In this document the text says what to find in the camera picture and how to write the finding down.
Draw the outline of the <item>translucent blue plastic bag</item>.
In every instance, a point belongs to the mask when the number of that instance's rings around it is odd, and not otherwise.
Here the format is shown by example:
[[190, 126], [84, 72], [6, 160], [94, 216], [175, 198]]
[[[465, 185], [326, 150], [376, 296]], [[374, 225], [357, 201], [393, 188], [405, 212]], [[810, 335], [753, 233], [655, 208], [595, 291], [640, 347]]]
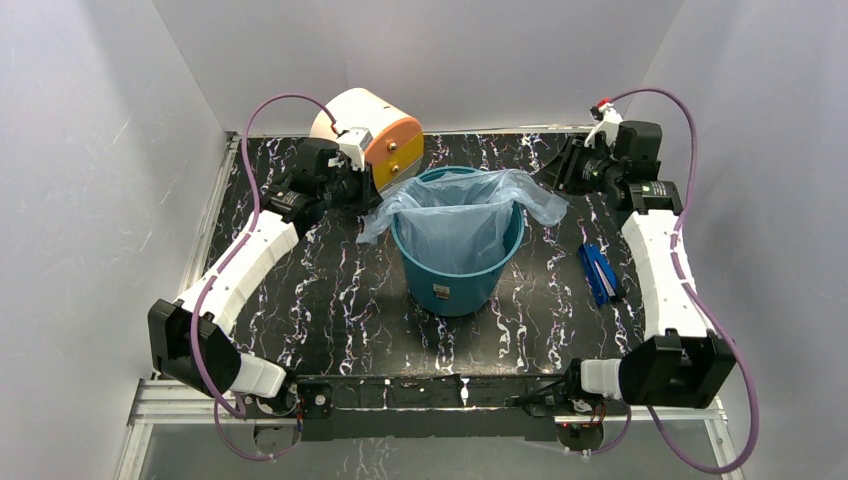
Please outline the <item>translucent blue plastic bag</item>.
[[568, 203], [520, 170], [444, 173], [415, 177], [389, 189], [364, 216], [358, 243], [372, 244], [396, 228], [409, 256], [432, 270], [471, 274], [506, 256], [503, 245], [513, 208], [520, 206], [544, 226], [558, 224]]

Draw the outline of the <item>teal plastic trash bin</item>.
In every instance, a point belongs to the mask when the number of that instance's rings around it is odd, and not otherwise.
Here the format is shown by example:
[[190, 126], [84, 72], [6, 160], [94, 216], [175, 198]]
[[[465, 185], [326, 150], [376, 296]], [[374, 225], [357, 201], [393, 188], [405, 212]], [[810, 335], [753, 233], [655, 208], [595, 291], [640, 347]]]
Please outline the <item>teal plastic trash bin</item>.
[[[420, 175], [433, 180], [444, 173], [470, 173], [474, 170], [460, 167], [443, 167]], [[506, 256], [494, 266], [471, 274], [447, 274], [432, 270], [412, 259], [398, 237], [396, 228], [390, 227], [398, 246], [404, 267], [407, 288], [418, 305], [434, 314], [448, 317], [464, 316], [480, 310], [489, 300], [501, 278], [506, 264], [518, 251], [524, 236], [523, 208], [513, 208], [512, 218], [504, 236]]]

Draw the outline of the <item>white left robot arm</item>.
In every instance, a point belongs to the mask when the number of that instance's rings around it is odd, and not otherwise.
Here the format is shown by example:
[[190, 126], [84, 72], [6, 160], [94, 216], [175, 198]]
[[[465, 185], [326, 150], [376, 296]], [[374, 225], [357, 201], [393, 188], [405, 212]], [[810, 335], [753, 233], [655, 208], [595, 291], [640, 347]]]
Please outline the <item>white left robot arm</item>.
[[157, 300], [147, 319], [154, 368], [210, 397], [260, 397], [275, 416], [299, 400], [290, 371], [241, 353], [232, 341], [238, 316], [259, 284], [332, 209], [362, 210], [377, 199], [362, 128], [328, 139], [309, 137], [290, 166], [264, 190], [246, 228], [200, 280], [175, 300]]

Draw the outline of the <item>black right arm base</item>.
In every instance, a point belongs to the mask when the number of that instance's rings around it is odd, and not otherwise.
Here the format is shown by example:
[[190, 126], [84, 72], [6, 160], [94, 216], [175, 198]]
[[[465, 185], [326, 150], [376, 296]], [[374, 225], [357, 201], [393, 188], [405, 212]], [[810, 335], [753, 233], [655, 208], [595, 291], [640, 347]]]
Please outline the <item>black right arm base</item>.
[[504, 406], [518, 408], [531, 417], [550, 417], [564, 450], [583, 456], [598, 455], [615, 448], [628, 433], [633, 411], [621, 404], [624, 423], [619, 434], [604, 443], [604, 423], [610, 401], [600, 394], [586, 393], [565, 377], [521, 395], [508, 397]]

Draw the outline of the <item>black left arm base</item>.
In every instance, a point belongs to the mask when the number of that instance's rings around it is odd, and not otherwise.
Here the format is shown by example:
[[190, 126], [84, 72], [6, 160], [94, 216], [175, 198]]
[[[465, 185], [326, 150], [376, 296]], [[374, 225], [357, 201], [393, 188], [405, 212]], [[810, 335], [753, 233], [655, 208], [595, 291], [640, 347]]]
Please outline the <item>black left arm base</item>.
[[284, 383], [273, 398], [238, 393], [253, 425], [257, 456], [282, 455], [304, 436], [307, 420], [327, 420], [332, 415], [334, 388], [330, 383], [301, 379]]

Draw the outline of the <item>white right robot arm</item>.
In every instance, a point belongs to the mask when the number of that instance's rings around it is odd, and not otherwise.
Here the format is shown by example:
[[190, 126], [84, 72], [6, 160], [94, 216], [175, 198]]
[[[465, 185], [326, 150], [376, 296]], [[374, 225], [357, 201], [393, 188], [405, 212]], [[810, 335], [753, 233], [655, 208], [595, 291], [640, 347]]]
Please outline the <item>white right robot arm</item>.
[[703, 409], [736, 364], [727, 340], [690, 298], [685, 251], [674, 227], [683, 213], [677, 186], [659, 177], [662, 129], [625, 121], [614, 140], [577, 134], [537, 177], [568, 195], [603, 193], [635, 265], [645, 315], [643, 342], [621, 359], [571, 362], [565, 405], [590, 413], [603, 398], [629, 405]]

